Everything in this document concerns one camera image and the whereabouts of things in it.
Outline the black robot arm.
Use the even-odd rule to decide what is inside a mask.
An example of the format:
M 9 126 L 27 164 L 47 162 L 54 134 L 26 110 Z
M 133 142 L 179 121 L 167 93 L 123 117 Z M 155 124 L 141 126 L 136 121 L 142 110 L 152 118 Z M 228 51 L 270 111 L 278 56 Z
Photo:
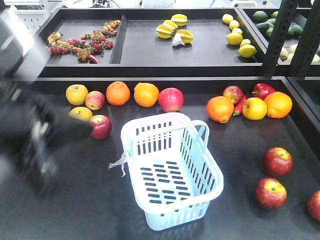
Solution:
M 60 113 L 32 89 L 50 54 L 5 8 L 0 11 L 0 138 L 16 149 L 17 167 L 40 195 L 59 186 L 55 149 L 90 136 L 86 121 Z

